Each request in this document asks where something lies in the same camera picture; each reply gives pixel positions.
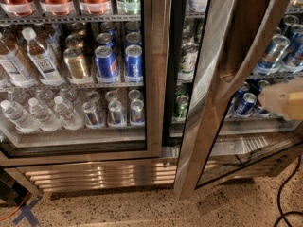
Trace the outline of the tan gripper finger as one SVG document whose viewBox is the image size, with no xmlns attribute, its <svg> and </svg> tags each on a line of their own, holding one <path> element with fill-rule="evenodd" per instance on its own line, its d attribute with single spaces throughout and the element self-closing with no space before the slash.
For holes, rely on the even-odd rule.
<svg viewBox="0 0 303 227">
<path fill-rule="evenodd" d="M 303 120 L 303 79 L 266 86 L 258 101 L 266 111 L 285 120 Z"/>
</svg>

